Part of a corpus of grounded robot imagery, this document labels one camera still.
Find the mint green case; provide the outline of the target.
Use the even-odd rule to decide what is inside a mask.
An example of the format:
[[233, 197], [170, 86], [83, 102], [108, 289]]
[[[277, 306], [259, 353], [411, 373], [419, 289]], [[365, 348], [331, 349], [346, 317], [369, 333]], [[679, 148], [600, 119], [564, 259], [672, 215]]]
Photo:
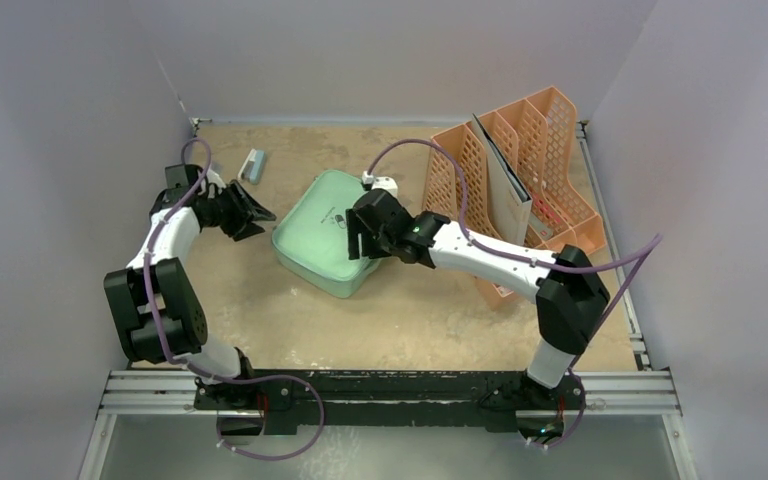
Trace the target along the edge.
[[337, 298], [352, 296], [378, 267], [378, 260], [348, 258], [346, 210], [364, 193], [361, 181], [325, 170], [274, 229], [278, 261]]

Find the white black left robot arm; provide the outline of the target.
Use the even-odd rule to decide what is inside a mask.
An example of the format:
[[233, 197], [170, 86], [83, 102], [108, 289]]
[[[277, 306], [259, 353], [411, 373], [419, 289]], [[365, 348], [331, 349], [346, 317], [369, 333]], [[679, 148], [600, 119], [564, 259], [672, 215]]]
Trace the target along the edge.
[[238, 181], [224, 183], [198, 165], [169, 166], [165, 178], [140, 251], [103, 281], [121, 348], [132, 362], [170, 363], [206, 384], [220, 382], [224, 401], [247, 408], [258, 395], [251, 364], [239, 349], [209, 335], [185, 263], [204, 229], [218, 228], [241, 241], [263, 233], [263, 222], [276, 216]]

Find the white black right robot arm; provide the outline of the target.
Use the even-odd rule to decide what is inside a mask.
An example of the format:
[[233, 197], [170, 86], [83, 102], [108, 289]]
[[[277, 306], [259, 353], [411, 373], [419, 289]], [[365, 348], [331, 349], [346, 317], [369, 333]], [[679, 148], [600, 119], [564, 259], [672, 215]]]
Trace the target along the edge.
[[579, 248], [535, 250], [472, 232], [448, 217], [411, 215], [391, 193], [365, 192], [346, 210], [348, 256], [395, 257], [405, 264], [451, 269], [504, 287], [531, 301], [540, 341], [521, 381], [524, 399], [544, 407], [602, 323], [610, 294]]

